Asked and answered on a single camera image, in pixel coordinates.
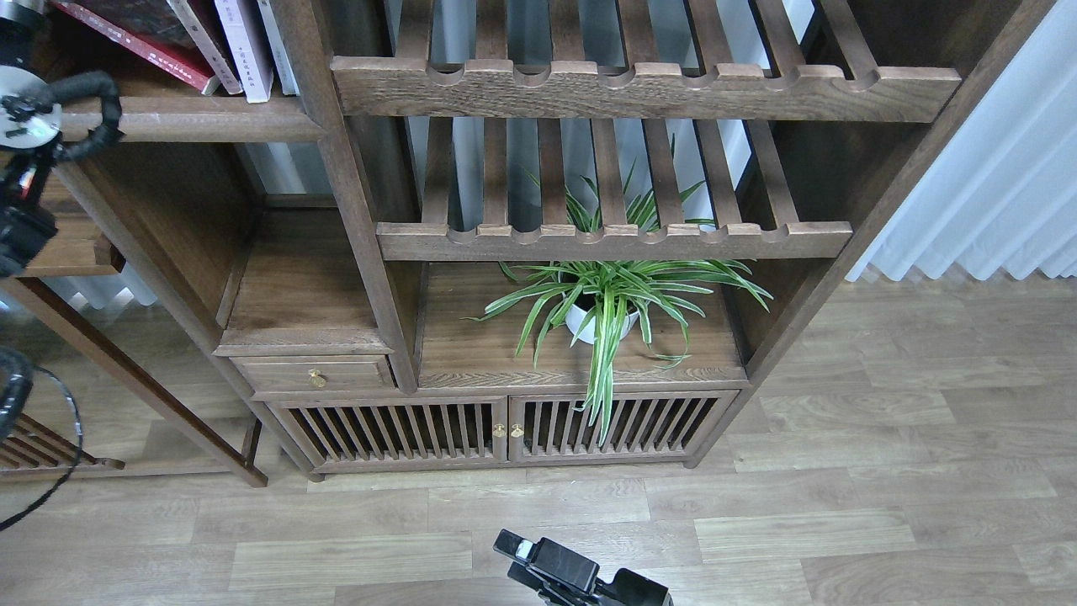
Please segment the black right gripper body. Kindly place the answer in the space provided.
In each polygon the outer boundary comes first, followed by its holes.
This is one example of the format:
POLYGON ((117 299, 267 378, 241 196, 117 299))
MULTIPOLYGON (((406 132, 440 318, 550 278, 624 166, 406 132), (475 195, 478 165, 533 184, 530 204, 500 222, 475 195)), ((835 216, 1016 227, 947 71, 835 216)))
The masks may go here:
POLYGON ((628 568, 618 569, 611 582, 597 579, 592 596, 597 605, 673 605, 669 587, 628 568))

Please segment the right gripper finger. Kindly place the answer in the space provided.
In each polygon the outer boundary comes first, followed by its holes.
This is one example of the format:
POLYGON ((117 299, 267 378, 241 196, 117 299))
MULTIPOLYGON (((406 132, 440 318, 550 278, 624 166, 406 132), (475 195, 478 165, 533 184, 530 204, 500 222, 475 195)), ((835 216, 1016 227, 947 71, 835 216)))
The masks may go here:
POLYGON ((523 565, 510 564, 507 576, 515 582, 534 591, 538 598, 542 598, 544 605, 560 605, 560 602, 557 601, 558 596, 550 590, 549 583, 533 572, 528 570, 523 565))
POLYGON ((549 583, 557 601, 593 601, 599 565, 564 545, 542 538, 538 542, 524 540, 507 529, 500 530, 493 550, 509 556, 512 564, 523 565, 528 570, 549 583))

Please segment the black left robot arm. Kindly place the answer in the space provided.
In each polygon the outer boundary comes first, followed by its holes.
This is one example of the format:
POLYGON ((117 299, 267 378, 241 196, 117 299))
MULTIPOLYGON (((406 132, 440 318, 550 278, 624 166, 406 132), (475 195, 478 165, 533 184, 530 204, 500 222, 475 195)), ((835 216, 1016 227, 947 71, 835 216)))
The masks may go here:
POLYGON ((32 72, 34 36, 44 27, 43 1, 4 1, 3 17, 3 150, 11 152, 3 170, 1 273, 19 276, 57 232, 56 220, 41 206, 51 169, 72 163, 123 137, 118 84, 104 72, 46 82, 32 72), (62 105, 97 98, 101 122, 83 141, 64 142, 62 105))

